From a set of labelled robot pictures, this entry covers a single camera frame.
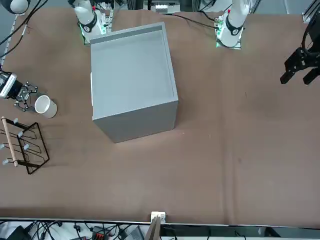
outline black cable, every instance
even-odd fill
[[[173,237],[173,238],[170,238],[169,240],[174,240],[175,238]],[[160,236],[160,240],[162,240],[162,237]]]
[[[50,231],[51,225],[49,226],[49,223],[45,222],[45,223],[42,223],[42,226],[44,227],[45,231],[50,235],[51,240],[55,240],[55,238],[52,236]]]
[[[204,11],[202,11],[202,10],[200,10],[199,12],[202,13],[202,14],[204,14],[205,17],[206,17],[207,19],[211,20],[211,21],[215,21],[215,20],[216,20],[216,18],[211,18],[211,17],[209,17],[209,16],[208,16]]]
[[[14,45],[14,47],[11,48],[11,49],[10,49],[9,51],[7,51],[6,53],[2,54],[2,55],[0,56],[0,59],[2,59],[4,56],[7,56],[9,53],[11,53],[13,50],[15,50],[15,48],[19,45],[19,43],[21,42],[21,40],[22,40],[23,37],[24,37],[24,36],[21,35],[19,41]]]
[[[92,231],[93,231],[93,228],[92,228],[92,227],[89,227],[89,226],[88,226],[88,224],[87,224],[86,222],[85,222],[84,224],[85,224],[85,226],[90,230],[90,232],[92,232]]]
[[[311,41],[311,42],[309,43],[309,45],[306,47],[307,50],[309,49],[309,47],[310,47],[310,45],[311,45],[312,43],[313,43],[313,42]]]
[[[232,3],[223,12],[227,11],[231,6],[232,6]]]
[[[115,0],[117,4],[119,4],[119,6],[122,6],[124,4],[123,0]]]
[[[182,19],[191,21],[191,22],[194,22],[194,23],[196,23],[196,24],[199,24],[199,25],[202,25],[202,26],[205,26],[205,27],[208,27],[208,28],[212,28],[212,29],[219,30],[219,28],[218,28],[217,26],[207,25],[207,24],[204,24],[204,23],[202,23],[202,22],[195,21],[195,20],[192,20],[192,19],[190,19],[190,18],[187,18],[187,17],[185,17],[185,16],[174,15],[174,14],[172,14],[172,16],[179,17],[179,18],[182,18]]]
[[[32,223],[30,223],[26,228],[24,228],[24,232],[25,233],[29,233],[31,231],[31,229],[35,226],[37,221],[33,221]]]
[[[315,11],[315,14],[312,16],[308,26],[306,26],[305,31],[303,33],[303,37],[302,37],[301,48],[310,57],[316,57],[320,54],[320,52],[310,52],[306,49],[306,38],[307,38],[307,35],[309,33],[310,28],[312,27],[312,25],[314,24],[314,22],[316,20],[317,15],[319,14],[319,10],[320,10],[320,6]]]
[[[114,234],[110,234],[110,235],[109,235],[110,237],[114,237],[114,236],[116,235],[117,227],[119,227],[119,226],[118,226],[118,225],[115,225],[113,228],[110,229],[109,233],[111,233],[111,231],[115,228]]]
[[[204,9],[206,9],[206,7],[208,7],[211,3],[213,3],[212,4],[212,6],[213,6],[216,3],[216,1],[217,0],[211,0],[207,5],[205,5],[203,8],[201,8],[201,10],[199,12],[203,11]]]
[[[81,240],[80,234],[79,234],[79,229],[80,228],[76,223],[74,223],[73,228],[76,231],[76,234],[78,235],[79,240]]]
[[[102,10],[105,10],[105,9],[101,6],[101,4],[100,4],[99,2],[95,2],[95,3],[98,4],[99,7],[100,7]]]
[[[0,42],[0,45],[2,45],[3,43],[5,43],[10,37],[12,37],[13,34],[15,34],[27,21],[29,22],[30,18],[32,17],[32,15],[34,14],[34,11],[36,10],[36,8],[38,7],[38,5],[40,4],[41,0],[39,0],[36,5],[34,6],[34,8],[31,10],[31,12],[29,13],[29,15],[23,20],[23,22],[12,32],[10,33],[4,40],[2,40],[2,42]]]
[[[209,227],[209,235],[208,235],[208,237],[206,238],[206,240],[209,240],[210,237],[211,237],[211,228]]]
[[[103,239],[106,237],[106,230],[105,230],[105,224],[102,223],[102,228],[103,228]]]
[[[116,224],[116,225],[108,226],[108,227],[106,227],[106,228],[104,228],[104,229],[105,229],[105,230],[108,230],[108,233],[110,233],[114,228],[116,228],[116,227],[118,227],[118,226],[119,226],[119,225]],[[101,230],[97,231],[96,234],[101,233],[102,231],[104,231],[104,229],[101,229]]]
[[[176,230],[170,226],[163,226],[162,228],[164,229],[169,229],[170,231],[172,231],[174,238],[171,238],[170,240],[178,240],[177,235],[176,235]]]
[[[152,0],[148,0],[147,7],[149,11],[151,10],[151,5],[152,5]]]
[[[122,240],[122,238],[120,238],[120,235],[121,235],[122,233],[124,233],[130,226],[131,226],[131,224],[128,225],[128,226],[126,226],[124,229],[120,229],[120,227],[119,227],[118,235],[117,235],[113,240],[115,240],[115,239],[120,239],[120,240]]]
[[[49,227],[51,227],[51,226],[54,225],[54,224],[56,224],[56,221],[50,223]],[[35,233],[34,233],[33,236],[31,237],[31,240],[33,240],[36,235],[37,235],[38,239],[40,239],[40,237],[39,237],[39,230],[40,230],[41,228],[43,228],[43,226],[40,226],[40,227],[39,227],[39,226],[40,226],[40,222],[39,222],[39,224],[38,224],[38,226],[37,226],[37,230],[35,231]]]
[[[27,24],[29,23],[29,20],[30,20],[30,18],[40,9],[40,8],[42,8],[46,3],[48,2],[48,0],[46,0],[46,1],[44,1],[37,9],[35,9],[32,13],[30,13],[29,14],[29,16],[27,17],[27,20],[26,20],[26,23],[25,23],[25,29],[26,29],[26,27],[27,27]],[[22,32],[22,34],[21,34],[21,37],[20,37],[20,39],[18,40],[18,42],[14,45],[14,47],[12,47],[9,51],[7,51],[6,53],[4,53],[3,55],[1,55],[0,56],[0,59],[2,59],[4,56],[6,56],[6,55],[8,55],[9,53],[11,53],[13,50],[15,50],[15,48],[20,44],[20,42],[21,42],[21,40],[22,40],[22,38],[24,37],[24,33],[25,33],[25,29],[23,30],[23,32]]]
[[[242,238],[244,238],[244,240],[247,240],[247,238],[246,238],[246,236],[244,236],[244,235],[240,235],[236,230],[234,230],[234,234],[235,234],[235,236],[236,237],[242,237]]]

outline white mug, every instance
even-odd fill
[[[34,108],[38,114],[41,114],[48,119],[53,118],[58,111],[57,104],[47,95],[38,97],[35,101]]]

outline black wire rack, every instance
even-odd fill
[[[0,144],[0,149],[10,149],[12,144],[14,154],[17,155],[16,159],[7,158],[3,164],[14,164],[15,166],[25,166],[29,175],[40,169],[46,162],[50,160],[48,150],[37,122],[31,125],[24,125],[18,122],[16,118],[14,121],[5,118],[7,124],[18,128],[20,131],[15,134],[7,132],[9,137],[13,140],[11,142],[3,142]],[[7,135],[5,130],[0,129],[0,134]]]

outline open box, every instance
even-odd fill
[[[115,143],[173,129],[178,94],[165,23],[90,42],[94,123]]]

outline brown table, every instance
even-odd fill
[[[148,221],[165,211],[169,222],[319,226],[320,81],[305,86],[299,73],[280,84],[301,43],[301,16],[249,15],[242,50],[216,48],[212,29],[146,10],[116,13],[114,29],[161,21],[179,95],[176,128],[114,144],[92,122],[90,47],[73,10],[32,17],[4,70],[46,89],[58,114],[22,113],[10,100],[0,109],[39,122],[51,160],[33,175],[0,167],[0,215]]]

